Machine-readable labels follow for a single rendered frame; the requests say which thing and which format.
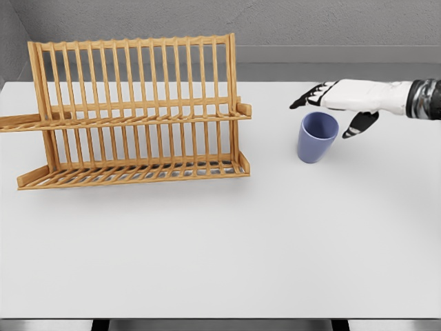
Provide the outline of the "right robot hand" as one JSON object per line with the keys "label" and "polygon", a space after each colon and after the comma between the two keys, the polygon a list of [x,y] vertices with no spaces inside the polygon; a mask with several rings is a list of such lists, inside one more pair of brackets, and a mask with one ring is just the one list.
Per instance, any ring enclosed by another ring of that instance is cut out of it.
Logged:
{"label": "right robot hand", "polygon": [[378,120],[379,101],[374,94],[380,91],[380,86],[380,82],[367,80],[326,81],[304,93],[289,108],[313,105],[357,112],[342,135],[343,139],[348,139],[366,131]]}

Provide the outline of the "blue cup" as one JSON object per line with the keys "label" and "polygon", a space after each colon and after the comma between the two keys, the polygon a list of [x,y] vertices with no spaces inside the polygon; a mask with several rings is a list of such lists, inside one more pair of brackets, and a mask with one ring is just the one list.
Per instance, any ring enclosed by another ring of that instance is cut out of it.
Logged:
{"label": "blue cup", "polygon": [[298,157],[305,163],[322,159],[339,131],[338,122],[324,112],[311,112],[301,122],[298,135]]}

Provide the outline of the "wooden dish rack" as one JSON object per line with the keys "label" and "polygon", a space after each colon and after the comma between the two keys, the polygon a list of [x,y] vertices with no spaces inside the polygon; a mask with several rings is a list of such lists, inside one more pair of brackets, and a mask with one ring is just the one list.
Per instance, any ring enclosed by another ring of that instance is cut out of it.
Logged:
{"label": "wooden dish rack", "polygon": [[0,132],[39,131],[47,163],[20,190],[246,177],[234,34],[29,42],[37,112]]}

